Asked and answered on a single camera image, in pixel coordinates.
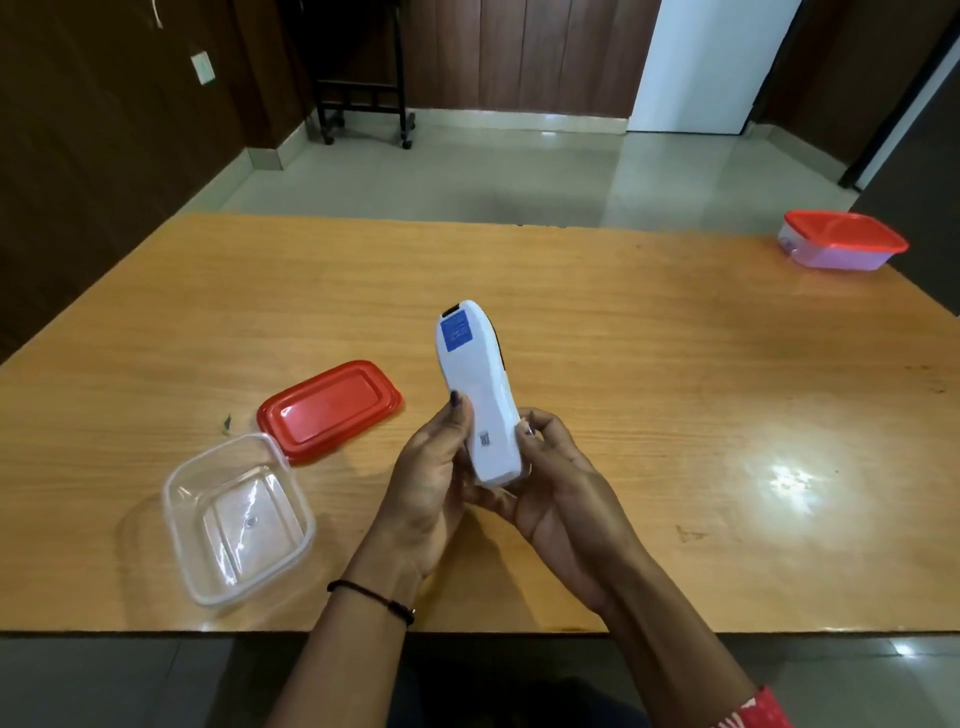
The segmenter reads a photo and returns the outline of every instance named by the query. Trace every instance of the red lid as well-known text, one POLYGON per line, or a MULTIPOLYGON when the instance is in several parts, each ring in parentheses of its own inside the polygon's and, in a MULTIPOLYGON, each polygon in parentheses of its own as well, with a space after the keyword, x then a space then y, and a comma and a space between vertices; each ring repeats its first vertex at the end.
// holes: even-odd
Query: red lid
POLYGON ((783 215, 787 225, 821 248, 864 253, 902 253, 909 245, 899 234, 868 215, 794 209, 783 215))
POLYGON ((256 423, 299 465, 340 447, 402 402, 376 365, 349 361, 273 395, 256 411, 256 423))

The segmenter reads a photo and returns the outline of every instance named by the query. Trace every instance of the wooden table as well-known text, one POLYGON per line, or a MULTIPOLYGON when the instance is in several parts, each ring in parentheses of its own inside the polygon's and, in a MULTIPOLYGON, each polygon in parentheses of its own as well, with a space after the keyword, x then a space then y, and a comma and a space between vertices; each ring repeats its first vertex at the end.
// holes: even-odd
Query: wooden table
MULTIPOLYGON (((433 327, 464 298, 714 629, 960 629, 960 325, 892 269, 805 270, 751 237, 191 215, 0 368, 0 630, 308 629, 444 401, 433 327), (308 560, 194 605, 164 478, 354 358, 406 404, 299 469, 308 560)), ((486 513, 419 607, 423 630, 602 628, 486 513)))

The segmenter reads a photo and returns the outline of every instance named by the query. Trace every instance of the black bracelet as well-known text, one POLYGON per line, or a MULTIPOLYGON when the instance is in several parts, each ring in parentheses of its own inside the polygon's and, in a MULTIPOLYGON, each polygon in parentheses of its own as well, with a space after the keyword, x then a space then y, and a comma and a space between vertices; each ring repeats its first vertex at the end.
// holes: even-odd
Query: black bracelet
POLYGON ((333 590, 337 587, 347 587, 348 589, 353 589, 355 592, 358 592, 363 596, 367 596, 373 601, 380 602, 383 606, 390 610, 391 613, 403 619, 408 627, 414 623, 414 614, 416 613, 416 610, 407 609, 398 601, 388 599, 386 596, 380 596, 377 592, 371 592, 369 589, 367 589, 367 587, 361 587, 359 584, 354 584, 352 581, 348 581, 347 579, 337 579, 336 581, 331 581, 326 585, 326 590, 328 592, 333 592, 333 590))

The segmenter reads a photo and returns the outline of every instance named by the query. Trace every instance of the white door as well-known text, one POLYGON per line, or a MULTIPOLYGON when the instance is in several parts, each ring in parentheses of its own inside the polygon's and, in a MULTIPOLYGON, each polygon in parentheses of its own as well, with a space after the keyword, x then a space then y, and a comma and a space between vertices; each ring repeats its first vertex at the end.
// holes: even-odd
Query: white door
POLYGON ((740 133, 801 0, 661 0, 627 129, 740 133))

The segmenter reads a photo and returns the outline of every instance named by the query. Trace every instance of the wrist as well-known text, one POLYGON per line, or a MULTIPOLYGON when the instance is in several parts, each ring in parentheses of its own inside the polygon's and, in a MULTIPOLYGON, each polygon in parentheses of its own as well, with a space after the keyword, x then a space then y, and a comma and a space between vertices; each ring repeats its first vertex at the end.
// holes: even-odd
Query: wrist
POLYGON ((387 532, 372 528, 350 559, 344 578, 413 607, 423 575, 387 532))
POLYGON ((626 628, 630 619, 628 605, 634 603, 637 595, 645 592, 657 580, 662 569, 640 546, 626 553, 623 558, 612 561, 606 571, 607 578, 604 581, 608 598, 606 608, 599 616, 611 634, 616 635, 626 628))

